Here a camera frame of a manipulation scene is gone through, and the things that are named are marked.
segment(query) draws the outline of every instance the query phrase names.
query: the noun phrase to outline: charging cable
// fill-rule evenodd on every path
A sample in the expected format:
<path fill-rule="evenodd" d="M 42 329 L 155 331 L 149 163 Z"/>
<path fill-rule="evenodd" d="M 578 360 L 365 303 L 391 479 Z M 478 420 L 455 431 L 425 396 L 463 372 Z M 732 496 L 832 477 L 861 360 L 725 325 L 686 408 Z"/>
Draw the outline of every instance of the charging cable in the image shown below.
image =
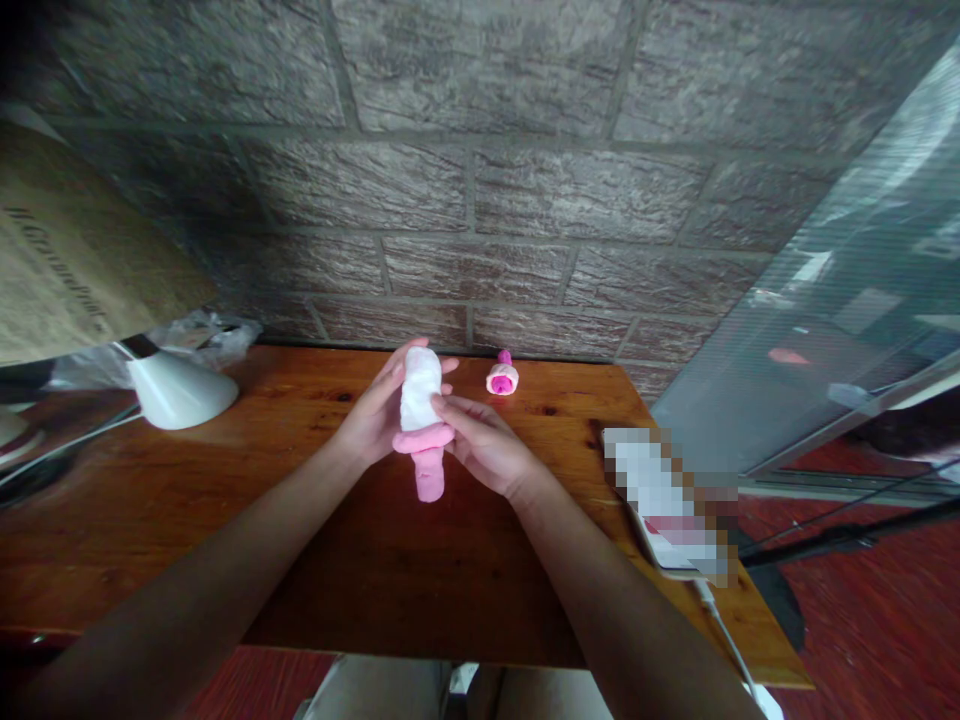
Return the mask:
<path fill-rule="evenodd" d="M 139 420 L 139 419 L 142 418 L 142 417 L 143 417 L 143 413 L 137 413 L 136 415 L 131 415 L 130 417 L 124 418 L 123 420 L 118 420 L 118 421 L 115 422 L 115 423 L 111 423 L 111 424 L 109 424 L 109 425 L 104 425 L 103 427 L 99 427 L 99 428 L 97 428 L 96 430 L 94 430 L 93 432 L 88 432 L 86 435 L 81 435 L 80 437 L 76 438 L 75 440 L 71 440 L 71 441 L 68 442 L 68 443 L 64 443 L 64 444 L 61 445 L 60 447 L 54 448 L 54 449 L 51 450 L 50 452 L 44 453 L 43 455 L 41 455 L 40 457 L 36 458 L 35 460 L 31 460 L 30 462 L 26 463 L 25 465 L 21 465 L 21 466 L 18 467 L 16 470 L 14 470 L 13 472 L 11 472 L 9 475 L 0 476 L 0 487 L 6 485 L 8 482 L 10 482 L 11 480 L 13 480 L 15 477 L 18 477 L 18 476 L 22 475 L 23 473 L 25 473 L 25 472 L 26 472 L 27 470 L 29 470 L 30 468 L 39 465 L 40 463 L 42 463 L 42 462 L 43 462 L 44 460 L 46 460 L 47 458 L 49 458 L 49 457 L 51 457 L 51 456 L 53 456 L 53 455 L 56 455 L 56 454 L 59 453 L 59 452 L 62 452 L 62 451 L 64 451 L 64 450 L 66 450 L 68 447 L 72 447 L 73 445 L 76 445 L 77 443 L 81 443 L 81 442 L 83 442 L 84 440 L 89 440 L 90 438 L 96 437 L 96 436 L 99 435 L 100 433 L 105 433 L 107 430 L 113 430 L 113 428 L 117 427 L 118 425 L 123 425 L 124 423 L 133 422 L 134 420 Z"/>
<path fill-rule="evenodd" d="M 703 607 L 706 608 L 707 612 L 717 621 L 720 629 L 723 630 L 724 637 L 727 638 L 727 645 L 729 645 L 733 651 L 733 656 L 737 659 L 737 664 L 740 666 L 740 672 L 743 673 L 743 677 L 747 681 L 747 688 L 750 690 L 750 695 L 753 696 L 753 701 L 759 705 L 760 699 L 757 697 L 757 686 L 753 682 L 753 676 L 750 675 L 750 671 L 747 669 L 747 663 L 744 662 L 743 655 L 740 654 L 740 648 L 738 648 L 737 644 L 733 641 L 733 638 L 730 636 L 730 631 L 727 630 L 726 623 L 724 623 L 723 618 L 720 617 L 720 611 L 717 610 L 717 601 L 713 597 L 710 584 L 703 578 L 697 578 L 693 581 L 693 586 L 697 589 L 697 595 L 700 596 L 700 602 L 703 603 Z"/>

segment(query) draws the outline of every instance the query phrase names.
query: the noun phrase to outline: wooden table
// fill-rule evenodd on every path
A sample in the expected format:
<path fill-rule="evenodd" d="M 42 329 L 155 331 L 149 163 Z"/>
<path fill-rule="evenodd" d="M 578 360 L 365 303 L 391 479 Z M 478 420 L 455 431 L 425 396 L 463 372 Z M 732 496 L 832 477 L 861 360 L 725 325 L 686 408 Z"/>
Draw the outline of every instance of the wooden table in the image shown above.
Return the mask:
<path fill-rule="evenodd" d="M 240 400 L 220 417 L 178 432 L 135 421 L 99 438 L 59 483 L 0 511 L 0 630 L 81 633 L 303 462 L 386 357 L 255 347 L 237 375 Z M 729 657 L 690 589 L 643 559 L 624 506 L 605 481 L 597 429 L 654 426 L 624 371 L 520 361 L 519 391 L 493 397 L 483 386 L 491 364 L 463 359 L 448 376 L 455 392 L 496 407 L 603 531 Z M 244 642 L 584 667 L 506 501 L 449 456 L 446 475 L 443 497 L 422 504 L 408 457 L 392 455 L 371 468 Z M 758 682 L 810 687 L 742 569 L 738 586 L 716 596 Z"/>

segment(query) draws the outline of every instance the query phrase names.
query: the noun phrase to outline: lamp shade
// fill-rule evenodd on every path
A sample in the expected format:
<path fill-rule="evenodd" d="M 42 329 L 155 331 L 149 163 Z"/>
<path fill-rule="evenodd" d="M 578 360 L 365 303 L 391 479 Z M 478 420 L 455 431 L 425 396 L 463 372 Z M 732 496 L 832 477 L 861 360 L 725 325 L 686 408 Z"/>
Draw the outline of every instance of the lamp shade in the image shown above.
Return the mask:
<path fill-rule="evenodd" d="M 127 364 L 143 416 L 161 430 L 200 425 L 222 413 L 237 398 L 237 384 L 168 352 Z"/>
<path fill-rule="evenodd" d="M 67 145 L 2 120 L 0 256 L 0 365 L 130 337 L 216 296 Z"/>

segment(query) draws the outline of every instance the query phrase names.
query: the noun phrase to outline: white lamp base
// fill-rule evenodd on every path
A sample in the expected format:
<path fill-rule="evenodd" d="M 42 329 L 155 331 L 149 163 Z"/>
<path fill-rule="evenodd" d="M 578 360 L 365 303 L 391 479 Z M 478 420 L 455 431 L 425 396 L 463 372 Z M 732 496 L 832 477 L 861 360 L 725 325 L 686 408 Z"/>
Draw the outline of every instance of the white lamp base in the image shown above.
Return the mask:
<path fill-rule="evenodd" d="M 163 350 L 127 367 L 143 416 L 161 430 L 183 430 L 215 418 L 240 389 L 226 375 Z"/>

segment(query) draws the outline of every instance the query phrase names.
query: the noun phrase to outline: white cloth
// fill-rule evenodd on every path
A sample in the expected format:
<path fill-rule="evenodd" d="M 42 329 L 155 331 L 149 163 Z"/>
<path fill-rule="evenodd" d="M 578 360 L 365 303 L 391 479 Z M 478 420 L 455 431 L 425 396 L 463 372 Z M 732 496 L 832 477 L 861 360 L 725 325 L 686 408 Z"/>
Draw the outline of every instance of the white cloth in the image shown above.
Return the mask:
<path fill-rule="evenodd" d="M 430 348 L 414 346 L 407 351 L 406 375 L 400 392 L 400 429 L 420 430 L 440 422 L 430 398 L 440 394 L 440 358 Z"/>

